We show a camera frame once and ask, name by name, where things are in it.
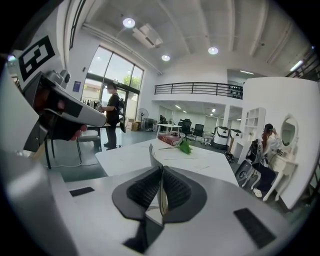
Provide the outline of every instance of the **oval mirror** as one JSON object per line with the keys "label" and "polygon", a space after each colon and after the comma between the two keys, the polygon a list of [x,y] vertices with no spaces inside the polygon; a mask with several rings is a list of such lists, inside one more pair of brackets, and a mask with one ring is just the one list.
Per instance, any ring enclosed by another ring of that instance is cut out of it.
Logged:
{"label": "oval mirror", "polygon": [[292,143],[296,132],[297,121],[294,118],[288,118],[284,121],[281,129],[281,138],[284,146]]}

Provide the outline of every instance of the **standing fan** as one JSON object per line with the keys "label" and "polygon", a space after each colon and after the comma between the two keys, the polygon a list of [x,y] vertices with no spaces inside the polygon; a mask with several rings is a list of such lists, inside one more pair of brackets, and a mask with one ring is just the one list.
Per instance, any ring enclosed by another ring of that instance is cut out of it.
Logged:
{"label": "standing fan", "polygon": [[136,112],[136,118],[140,121],[140,129],[143,128],[144,120],[148,118],[149,113],[145,108],[139,108]]}

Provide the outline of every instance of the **vanity mirror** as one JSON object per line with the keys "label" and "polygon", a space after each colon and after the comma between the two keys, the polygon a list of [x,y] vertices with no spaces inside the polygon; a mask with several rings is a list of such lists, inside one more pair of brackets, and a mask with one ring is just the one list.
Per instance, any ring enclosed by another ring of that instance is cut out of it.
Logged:
{"label": "vanity mirror", "polygon": [[298,122],[291,115],[288,114],[282,123],[281,133],[282,149],[289,152],[294,149],[298,140]]}

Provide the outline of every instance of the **gray floor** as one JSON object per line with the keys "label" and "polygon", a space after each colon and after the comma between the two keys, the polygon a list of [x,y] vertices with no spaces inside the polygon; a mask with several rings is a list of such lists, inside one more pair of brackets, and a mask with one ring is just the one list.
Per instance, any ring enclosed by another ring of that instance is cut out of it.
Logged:
{"label": "gray floor", "polygon": [[[116,129],[117,135],[117,145],[121,145],[122,147],[148,141],[156,138],[156,132],[150,131],[128,131],[127,133],[123,133],[119,128]],[[107,133],[105,129],[101,130],[101,144],[102,150],[106,148],[103,147],[103,144],[108,141]],[[77,145],[75,141],[64,141],[64,140],[55,140],[53,142],[55,158],[53,158],[51,152],[51,145],[48,144],[49,155],[50,155],[50,163],[52,165],[51,172],[60,172],[65,182],[72,181],[81,181],[88,179],[96,179],[106,177],[106,173],[98,164],[96,160],[94,152],[94,144],[93,142],[82,142],[80,143],[81,149],[81,157],[82,157],[82,165],[78,166],[80,163]],[[199,148],[203,148],[210,151],[215,151],[222,153],[224,150],[216,149],[210,145],[201,144],[199,141],[191,141],[191,145]],[[41,162],[43,165],[47,165],[47,161],[45,156],[42,157]],[[238,159],[235,159],[234,163],[230,164],[233,173],[236,173],[239,168]],[[253,197],[255,197],[250,187],[252,183],[255,181],[255,178],[250,179],[250,181],[243,188],[248,193],[250,193]],[[276,193],[271,194],[269,199],[267,200],[267,204],[281,213],[284,217],[286,217],[291,223],[301,216],[306,216],[309,214],[310,208],[301,206],[295,210],[287,211],[283,207],[280,206],[278,202],[275,201]]]}

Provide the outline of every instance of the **backpack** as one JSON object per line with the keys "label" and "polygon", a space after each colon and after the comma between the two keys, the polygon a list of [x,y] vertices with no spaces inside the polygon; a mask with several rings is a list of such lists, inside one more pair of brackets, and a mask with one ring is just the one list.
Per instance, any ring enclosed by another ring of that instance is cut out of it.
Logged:
{"label": "backpack", "polygon": [[245,158],[250,160],[253,163],[256,160],[257,155],[258,155],[258,139],[252,141],[251,146],[249,148],[249,152]]}

